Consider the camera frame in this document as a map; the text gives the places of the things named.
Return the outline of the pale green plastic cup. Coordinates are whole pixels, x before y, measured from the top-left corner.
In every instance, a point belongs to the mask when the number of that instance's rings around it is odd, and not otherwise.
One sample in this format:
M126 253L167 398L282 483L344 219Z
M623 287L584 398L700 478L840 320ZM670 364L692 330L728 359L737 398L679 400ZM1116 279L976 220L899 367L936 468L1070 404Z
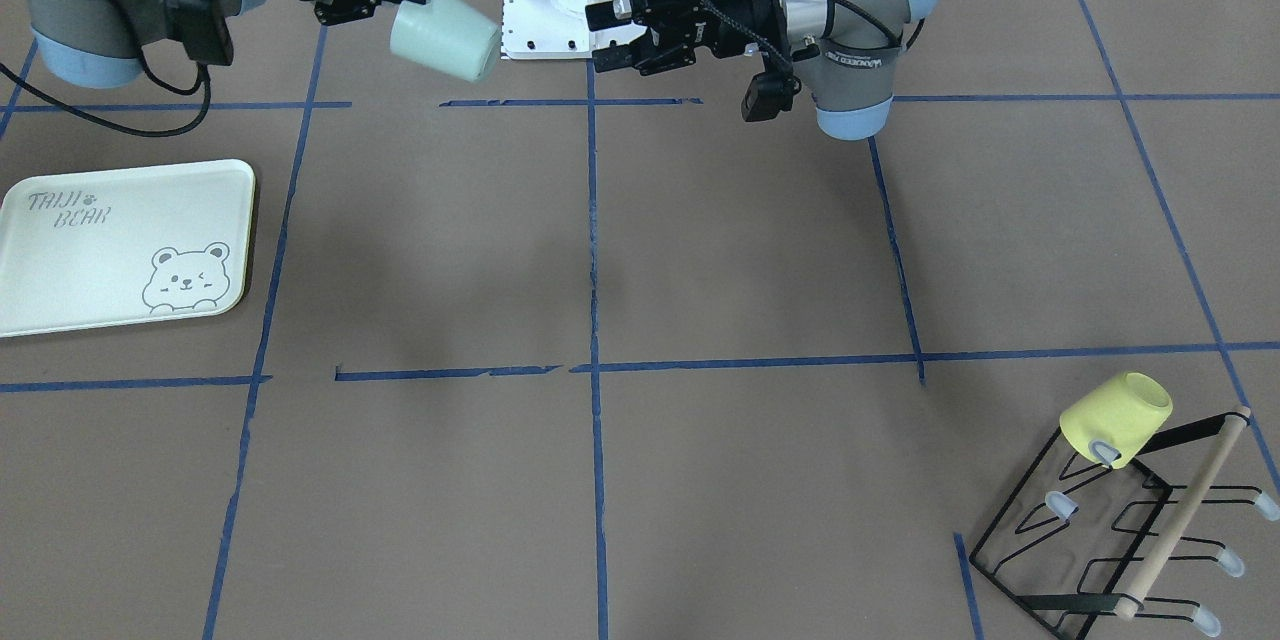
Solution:
M452 78L489 78L500 58L500 26L462 0L401 3L389 38L394 56Z

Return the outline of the cream bear print tray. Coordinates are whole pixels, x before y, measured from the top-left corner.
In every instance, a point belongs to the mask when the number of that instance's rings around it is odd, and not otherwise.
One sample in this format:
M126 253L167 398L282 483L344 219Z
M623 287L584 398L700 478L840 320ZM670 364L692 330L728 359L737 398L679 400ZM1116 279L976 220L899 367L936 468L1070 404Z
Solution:
M3 198L1 334L227 312L244 294L256 189L242 160L19 180Z

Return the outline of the yellow plastic cup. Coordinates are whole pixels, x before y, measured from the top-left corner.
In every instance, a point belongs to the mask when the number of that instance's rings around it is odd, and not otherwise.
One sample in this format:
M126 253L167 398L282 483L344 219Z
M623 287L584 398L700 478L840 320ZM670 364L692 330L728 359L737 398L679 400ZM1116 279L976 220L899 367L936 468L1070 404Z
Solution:
M1120 470L1171 413L1172 398L1158 381L1123 371L1068 407L1059 416L1059 428L1078 454Z

